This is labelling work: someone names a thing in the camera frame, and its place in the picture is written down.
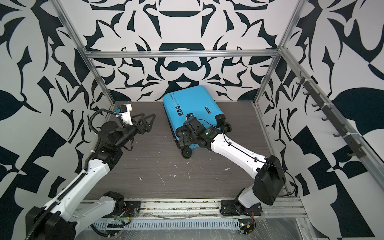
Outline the blue hard-shell suitcase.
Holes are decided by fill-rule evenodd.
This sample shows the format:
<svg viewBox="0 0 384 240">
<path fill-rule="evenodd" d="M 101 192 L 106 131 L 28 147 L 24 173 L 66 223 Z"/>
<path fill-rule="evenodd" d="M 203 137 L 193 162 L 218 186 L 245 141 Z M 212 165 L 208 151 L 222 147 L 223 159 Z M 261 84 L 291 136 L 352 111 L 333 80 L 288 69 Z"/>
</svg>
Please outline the blue hard-shell suitcase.
<svg viewBox="0 0 384 240">
<path fill-rule="evenodd" d="M 199 148 L 198 145 L 181 147 L 179 144 L 179 132 L 183 123 L 190 117 L 197 118 L 206 129 L 214 126 L 224 134 L 232 131 L 232 126 L 226 121 L 223 111 L 203 86 L 168 93 L 164 96 L 163 103 L 175 143 L 185 159 L 192 156 L 193 149 Z"/>
</svg>

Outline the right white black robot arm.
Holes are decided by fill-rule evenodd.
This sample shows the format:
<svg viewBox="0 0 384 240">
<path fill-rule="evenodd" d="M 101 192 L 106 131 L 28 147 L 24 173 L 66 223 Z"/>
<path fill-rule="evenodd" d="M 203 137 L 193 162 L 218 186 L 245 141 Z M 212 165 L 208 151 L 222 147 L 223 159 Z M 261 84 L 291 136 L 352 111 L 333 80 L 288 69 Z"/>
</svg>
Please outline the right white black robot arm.
<svg viewBox="0 0 384 240">
<path fill-rule="evenodd" d="M 276 156 L 265 157 L 246 149 L 227 137 L 230 131 L 227 122 L 219 127 L 209 124 L 206 128 L 200 120 L 190 117 L 178 138 L 181 146 L 198 145 L 229 159 L 254 179 L 253 185 L 241 190 L 233 200 L 222 201 L 221 215 L 260 216 L 261 204 L 271 206 L 281 196 L 286 172 Z"/>
</svg>

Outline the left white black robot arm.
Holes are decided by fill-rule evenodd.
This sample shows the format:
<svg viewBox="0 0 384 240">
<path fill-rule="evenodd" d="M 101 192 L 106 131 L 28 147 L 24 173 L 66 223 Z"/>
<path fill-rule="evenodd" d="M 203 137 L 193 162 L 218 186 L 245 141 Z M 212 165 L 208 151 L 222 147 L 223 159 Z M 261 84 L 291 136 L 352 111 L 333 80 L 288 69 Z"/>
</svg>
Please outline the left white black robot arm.
<svg viewBox="0 0 384 240">
<path fill-rule="evenodd" d="M 136 135 L 152 130 L 156 115 L 131 115 L 130 104 L 116 111 L 97 110 L 88 121 L 89 128 L 98 136 L 99 147 L 91 153 L 84 169 L 57 196 L 43 207 L 32 208 L 26 215 L 27 240 L 74 240 L 83 230 L 108 215 L 123 212 L 124 196 L 109 191 L 80 212 L 77 207 L 119 162 L 127 143 Z"/>
</svg>

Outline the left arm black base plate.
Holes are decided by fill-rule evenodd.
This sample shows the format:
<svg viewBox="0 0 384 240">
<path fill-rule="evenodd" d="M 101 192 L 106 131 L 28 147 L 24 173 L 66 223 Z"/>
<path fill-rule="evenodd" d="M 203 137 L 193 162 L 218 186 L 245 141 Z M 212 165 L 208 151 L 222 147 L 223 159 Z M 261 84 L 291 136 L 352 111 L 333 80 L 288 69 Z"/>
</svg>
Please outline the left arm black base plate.
<svg viewBox="0 0 384 240">
<path fill-rule="evenodd" d="M 104 218 L 130 218 L 140 213 L 141 201 L 124 201 L 123 204 L 119 204 L 114 212 L 104 216 Z"/>
</svg>

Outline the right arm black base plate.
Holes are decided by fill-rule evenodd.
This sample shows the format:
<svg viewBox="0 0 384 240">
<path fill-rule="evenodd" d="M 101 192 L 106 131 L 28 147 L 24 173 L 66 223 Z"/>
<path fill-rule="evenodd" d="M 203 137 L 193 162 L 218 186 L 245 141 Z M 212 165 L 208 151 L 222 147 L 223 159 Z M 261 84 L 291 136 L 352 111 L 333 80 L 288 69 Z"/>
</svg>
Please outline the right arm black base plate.
<svg viewBox="0 0 384 240">
<path fill-rule="evenodd" d="M 261 216 L 262 212 L 263 209 L 260 203 L 247 209 L 237 200 L 221 200 L 220 214 L 225 217 L 237 215 Z"/>
</svg>

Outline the aluminium frame rails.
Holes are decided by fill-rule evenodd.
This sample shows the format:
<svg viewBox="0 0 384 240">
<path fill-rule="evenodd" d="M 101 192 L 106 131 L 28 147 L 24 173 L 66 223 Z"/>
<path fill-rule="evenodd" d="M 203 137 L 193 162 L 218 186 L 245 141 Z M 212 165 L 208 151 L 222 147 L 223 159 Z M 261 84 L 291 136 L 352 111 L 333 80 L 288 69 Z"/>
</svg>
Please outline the aluminium frame rails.
<svg viewBox="0 0 384 240">
<path fill-rule="evenodd" d="M 68 14 L 65 11 L 64 6 L 60 1 L 51 1 L 53 9 L 57 13 L 61 23 L 64 25 L 68 31 L 70 37 L 73 39 L 75 46 L 80 52 L 83 60 L 86 63 L 86 66 L 91 71 L 93 77 L 95 77 L 98 85 L 101 87 L 102 92 L 107 96 L 107 99 L 111 104 L 115 103 L 110 91 L 108 90 L 104 80 L 96 69 L 95 64 L 92 62 L 93 59 L 99 58 L 188 58 L 188 57 L 272 57 L 273 61 L 268 68 L 265 79 L 266 81 L 262 83 L 260 91 L 264 91 L 271 76 L 272 71 L 276 69 L 277 64 L 280 59 L 284 59 L 288 66 L 294 71 L 295 75 L 300 79 L 300 71 L 303 72 L 303 75 L 307 79 L 312 79 L 309 73 L 296 61 L 293 54 L 286 48 L 288 43 L 288 36 L 293 32 L 294 26 L 298 23 L 300 14 L 304 10 L 304 6 L 307 1 L 298 1 L 297 5 L 294 8 L 291 19 L 288 23 L 288 28 L 284 32 L 284 37 L 281 44 L 275 50 L 202 50 L 202 51 L 140 51 L 140 52 L 122 52 L 122 51 L 112 51 L 112 52 L 92 52 L 87 51 L 83 46 L 82 41 L 74 25 L 72 24 Z M 381 160 L 380 156 L 369 146 L 368 142 L 363 139 L 362 135 L 359 135 L 359 140 L 362 141 L 363 149 L 367 155 L 360 160 L 363 165 L 366 167 L 368 172 L 371 174 L 372 178 L 377 182 L 380 188 L 384 187 L 384 163 Z"/>
</svg>

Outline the black wall hook rack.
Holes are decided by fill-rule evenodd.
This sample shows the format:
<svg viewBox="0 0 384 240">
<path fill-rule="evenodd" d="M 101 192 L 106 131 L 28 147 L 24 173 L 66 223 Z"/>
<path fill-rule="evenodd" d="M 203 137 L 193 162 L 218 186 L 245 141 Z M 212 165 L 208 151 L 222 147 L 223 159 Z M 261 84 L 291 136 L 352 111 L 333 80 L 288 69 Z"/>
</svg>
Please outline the black wall hook rack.
<svg viewBox="0 0 384 240">
<path fill-rule="evenodd" d="M 307 79 L 300 71 L 300 81 L 298 85 L 302 85 L 306 90 L 304 95 L 311 96 L 315 101 L 312 106 L 323 112 L 325 115 L 322 121 L 329 121 L 335 130 L 337 131 L 333 136 L 335 138 L 343 138 L 346 144 L 352 150 L 352 153 L 348 153 L 350 157 L 357 157 L 359 159 L 365 157 L 367 153 L 363 149 L 362 141 L 359 140 L 359 133 L 353 130 L 353 127 L 347 123 L 345 117 L 337 109 L 336 105 L 331 103 L 331 100 L 325 95 L 325 93 L 318 87 L 313 79 Z"/>
</svg>

